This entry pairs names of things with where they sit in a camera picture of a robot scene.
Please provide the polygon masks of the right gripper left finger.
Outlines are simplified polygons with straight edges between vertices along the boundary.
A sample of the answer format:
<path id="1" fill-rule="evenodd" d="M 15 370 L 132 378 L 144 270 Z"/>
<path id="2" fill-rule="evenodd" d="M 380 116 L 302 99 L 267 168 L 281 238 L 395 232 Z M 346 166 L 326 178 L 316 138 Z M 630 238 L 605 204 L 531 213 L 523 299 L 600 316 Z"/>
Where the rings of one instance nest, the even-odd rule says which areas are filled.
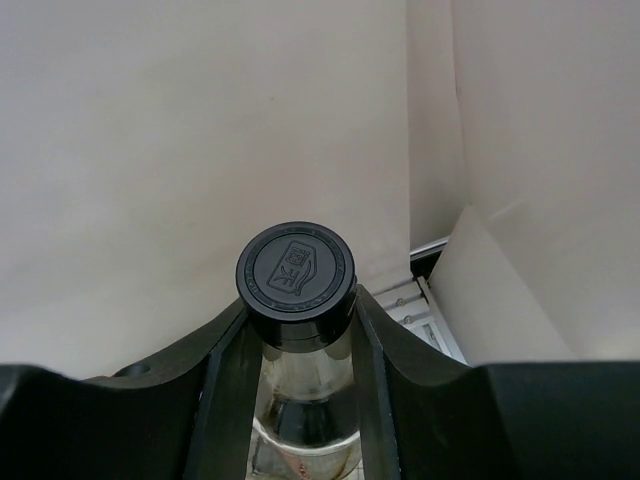
<path id="1" fill-rule="evenodd" d="M 240 301 L 111 377 L 1 368 L 5 479 L 241 479 L 260 341 Z"/>

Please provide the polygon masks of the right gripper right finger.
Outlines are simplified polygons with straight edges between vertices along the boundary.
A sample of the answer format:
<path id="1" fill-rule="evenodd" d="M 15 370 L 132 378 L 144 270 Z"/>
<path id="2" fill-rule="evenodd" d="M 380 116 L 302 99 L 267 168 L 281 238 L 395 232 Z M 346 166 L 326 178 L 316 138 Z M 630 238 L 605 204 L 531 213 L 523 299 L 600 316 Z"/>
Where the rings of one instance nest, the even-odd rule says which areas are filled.
<path id="1" fill-rule="evenodd" d="M 639 365 L 466 366 L 357 291 L 353 367 L 369 479 L 635 479 Z"/>

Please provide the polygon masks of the dark soy sauce bottle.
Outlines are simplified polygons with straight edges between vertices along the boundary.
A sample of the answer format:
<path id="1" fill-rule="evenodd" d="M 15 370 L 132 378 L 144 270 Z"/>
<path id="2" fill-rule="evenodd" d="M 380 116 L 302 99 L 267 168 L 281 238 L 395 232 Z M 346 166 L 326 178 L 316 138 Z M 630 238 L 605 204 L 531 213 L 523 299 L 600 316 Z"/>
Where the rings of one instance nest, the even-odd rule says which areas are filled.
<path id="1" fill-rule="evenodd" d="M 361 460 L 351 250 L 319 224 L 278 224 L 242 251 L 236 286 L 262 341 L 253 472 L 286 479 L 346 478 Z"/>

